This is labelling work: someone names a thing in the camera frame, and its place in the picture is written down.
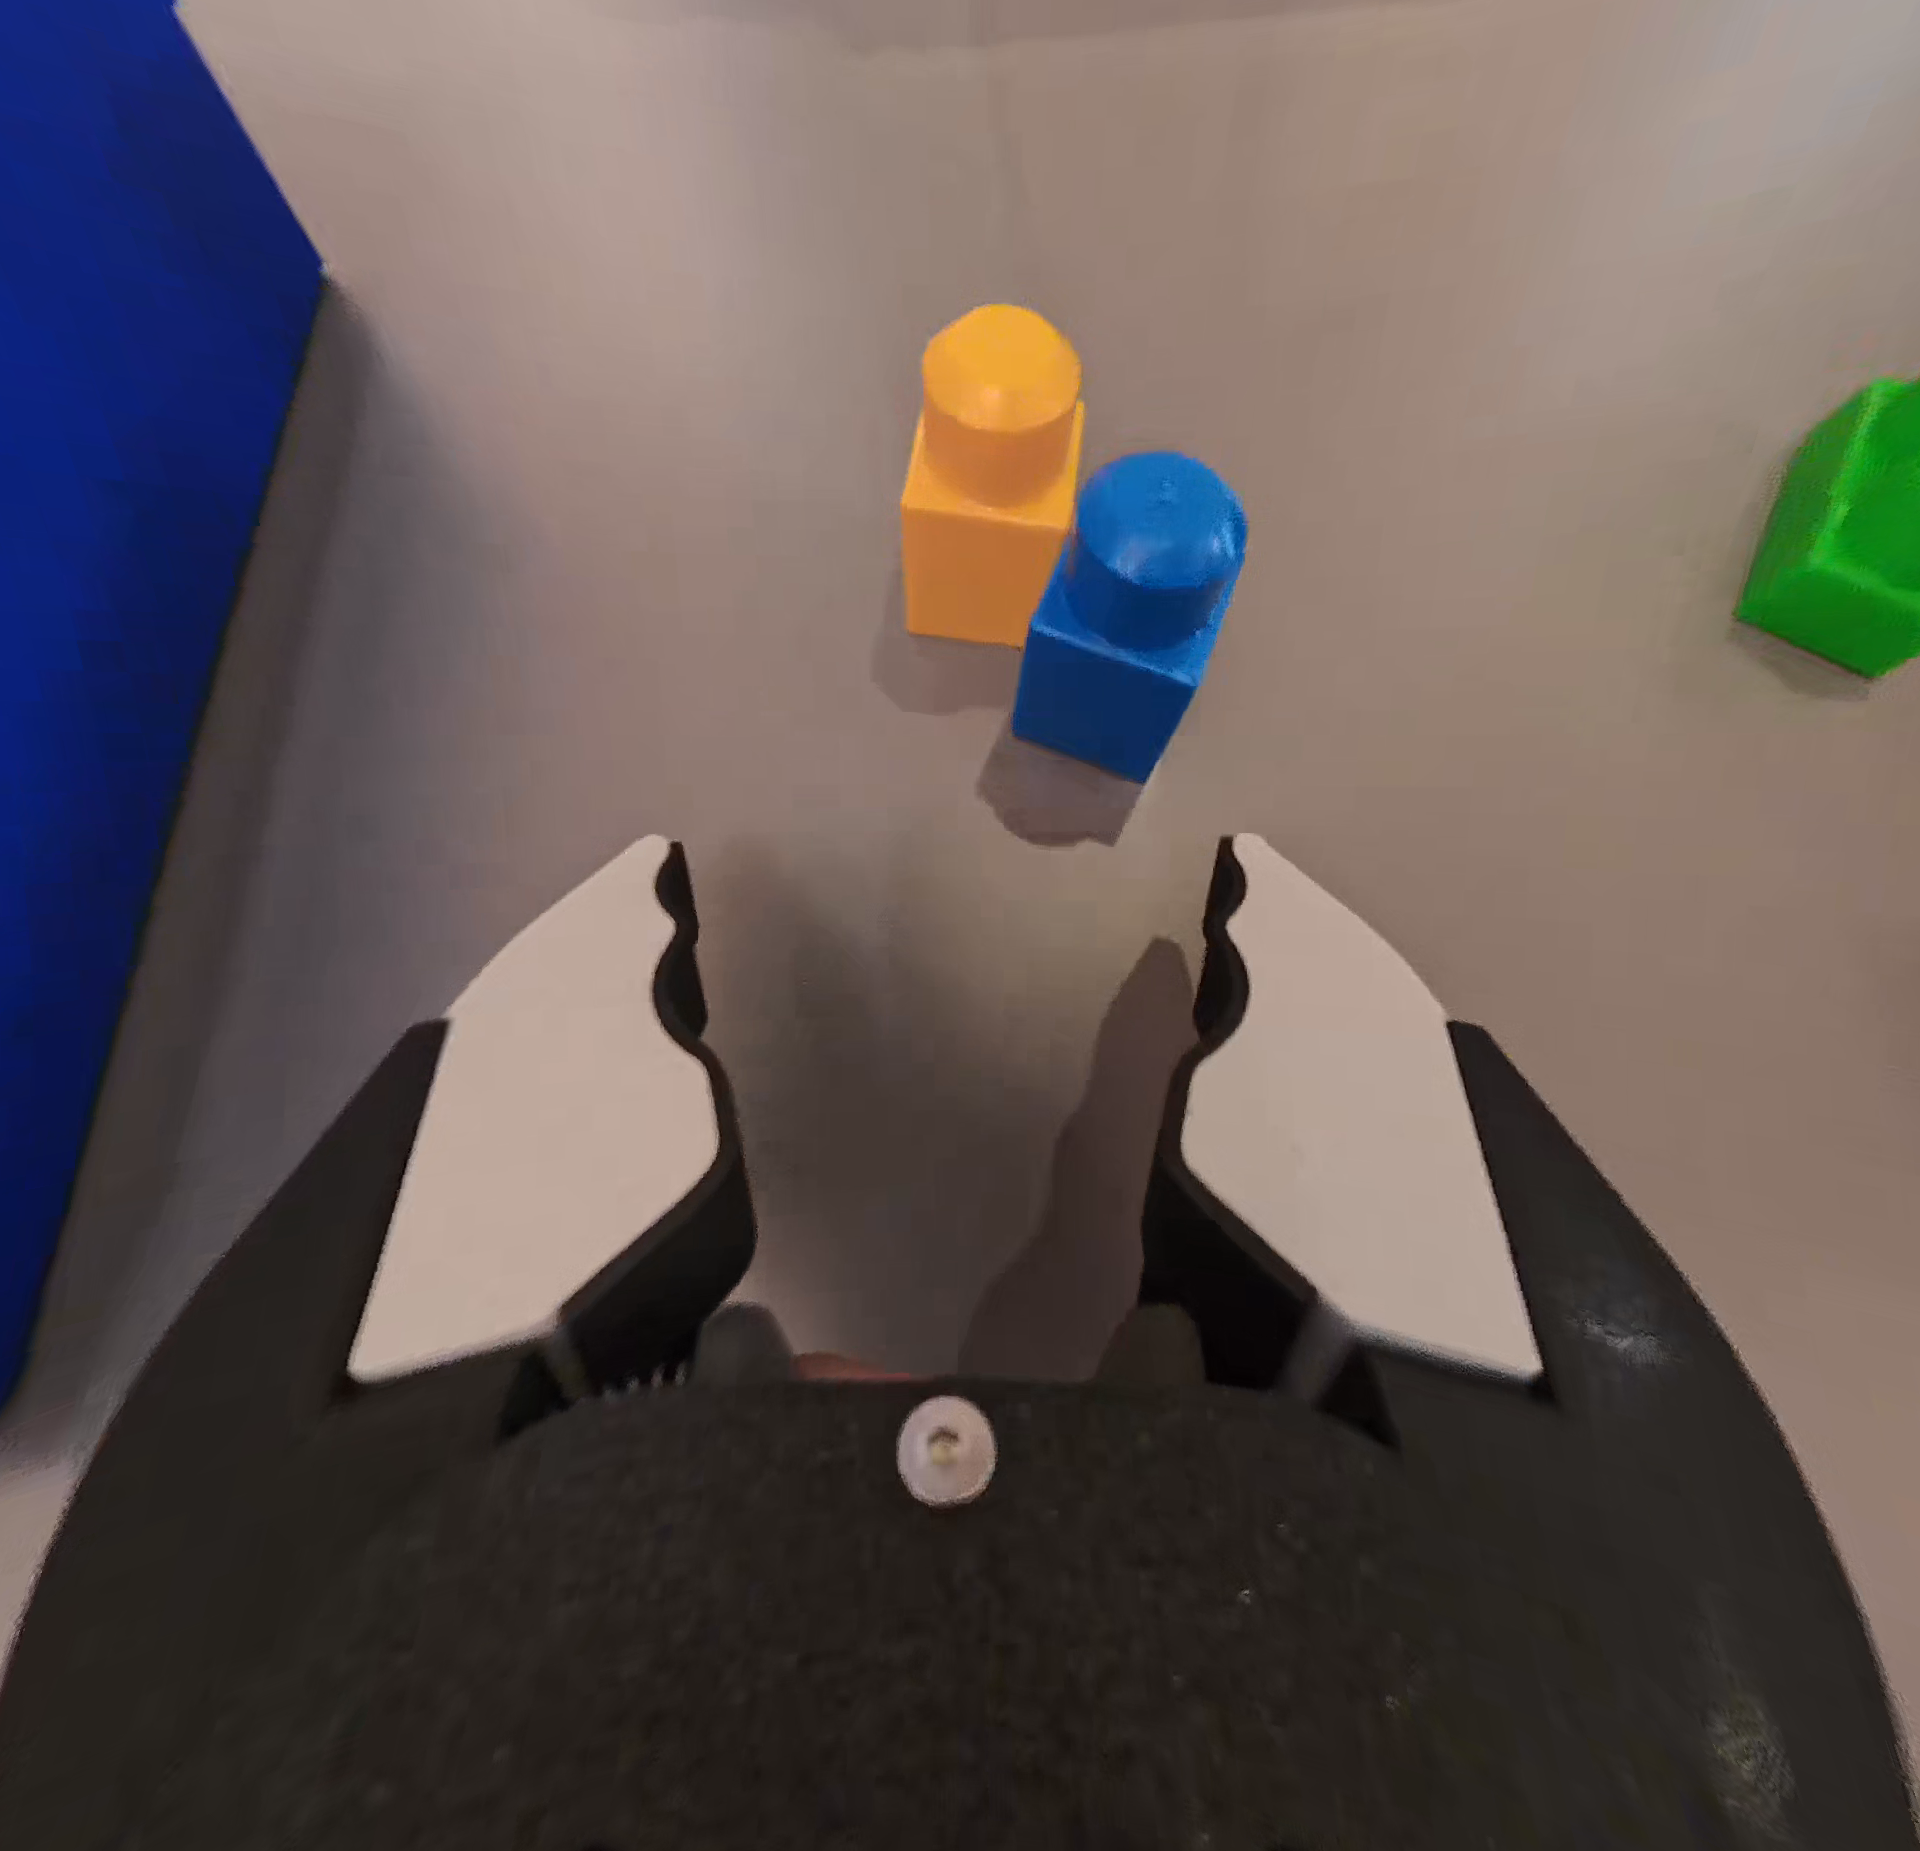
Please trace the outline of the blue single-stud block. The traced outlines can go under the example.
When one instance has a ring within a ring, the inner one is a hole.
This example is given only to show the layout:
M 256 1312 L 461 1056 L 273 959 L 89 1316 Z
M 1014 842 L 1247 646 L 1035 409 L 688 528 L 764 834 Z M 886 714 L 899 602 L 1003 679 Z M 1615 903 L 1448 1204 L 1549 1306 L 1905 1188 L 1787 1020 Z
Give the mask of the blue single-stud block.
M 1092 472 L 1027 625 L 1012 736 L 1145 781 L 1208 673 L 1246 543 L 1238 496 L 1194 455 Z

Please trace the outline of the yellow single-stud block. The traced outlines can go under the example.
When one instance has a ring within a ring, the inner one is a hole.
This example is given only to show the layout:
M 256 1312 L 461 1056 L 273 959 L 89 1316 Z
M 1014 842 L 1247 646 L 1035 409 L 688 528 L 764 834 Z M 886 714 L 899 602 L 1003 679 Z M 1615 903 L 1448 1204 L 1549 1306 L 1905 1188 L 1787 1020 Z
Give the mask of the yellow single-stud block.
M 1021 647 L 1064 549 L 1087 407 L 1069 338 L 1022 303 L 978 303 L 920 355 L 899 494 L 904 628 Z

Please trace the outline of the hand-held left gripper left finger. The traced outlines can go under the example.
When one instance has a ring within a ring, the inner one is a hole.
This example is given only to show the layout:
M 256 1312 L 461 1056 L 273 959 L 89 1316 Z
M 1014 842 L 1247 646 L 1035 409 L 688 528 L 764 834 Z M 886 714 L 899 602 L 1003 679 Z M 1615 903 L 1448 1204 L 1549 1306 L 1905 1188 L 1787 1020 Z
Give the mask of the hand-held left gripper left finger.
M 493 1350 L 535 1352 L 569 1394 L 645 1381 L 745 1278 L 755 1212 L 696 942 L 682 846 L 645 834 L 470 977 L 355 1383 Z

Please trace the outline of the green two-stud block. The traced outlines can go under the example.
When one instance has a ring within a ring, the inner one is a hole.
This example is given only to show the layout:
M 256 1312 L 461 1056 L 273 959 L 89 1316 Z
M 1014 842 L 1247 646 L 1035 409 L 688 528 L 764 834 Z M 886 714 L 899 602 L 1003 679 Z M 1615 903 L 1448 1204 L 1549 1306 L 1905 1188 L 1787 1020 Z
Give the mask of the green two-stud block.
M 1917 655 L 1917 380 L 1876 378 L 1790 455 L 1734 618 L 1863 681 Z

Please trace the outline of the blue plastic bin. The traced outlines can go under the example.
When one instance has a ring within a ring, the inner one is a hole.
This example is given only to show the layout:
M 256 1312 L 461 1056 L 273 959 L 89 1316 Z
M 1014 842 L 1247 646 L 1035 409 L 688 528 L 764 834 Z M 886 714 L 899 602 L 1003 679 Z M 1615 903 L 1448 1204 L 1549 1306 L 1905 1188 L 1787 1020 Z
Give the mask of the blue plastic bin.
M 4 1399 L 321 291 L 179 0 L 1 0 Z

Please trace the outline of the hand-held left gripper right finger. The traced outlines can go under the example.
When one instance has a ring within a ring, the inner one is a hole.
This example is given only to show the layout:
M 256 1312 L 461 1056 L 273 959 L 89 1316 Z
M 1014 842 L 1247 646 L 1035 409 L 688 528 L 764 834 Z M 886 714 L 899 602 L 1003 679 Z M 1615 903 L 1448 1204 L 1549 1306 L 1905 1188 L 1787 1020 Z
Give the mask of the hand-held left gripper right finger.
M 1445 1007 L 1261 834 L 1216 846 L 1194 1041 L 1164 1099 L 1139 1298 L 1210 1383 L 1330 1407 L 1373 1354 L 1543 1377 Z

